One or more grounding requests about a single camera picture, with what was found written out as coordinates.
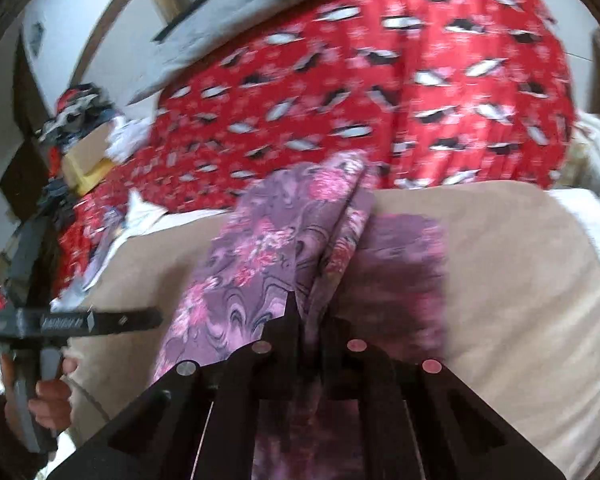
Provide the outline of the person left hand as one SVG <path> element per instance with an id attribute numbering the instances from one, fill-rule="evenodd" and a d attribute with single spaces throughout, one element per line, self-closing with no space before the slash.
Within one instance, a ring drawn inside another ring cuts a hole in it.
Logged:
<path id="1" fill-rule="evenodd" d="M 1 356 L 2 381 L 5 386 L 5 418 L 9 429 L 23 440 L 17 403 L 15 400 L 14 385 L 15 371 L 12 358 L 8 354 Z M 43 428 L 55 431 L 64 431 L 71 425 L 70 404 L 71 388 L 60 378 L 42 380 L 35 386 L 36 396 L 28 403 L 29 412 L 35 421 Z"/>

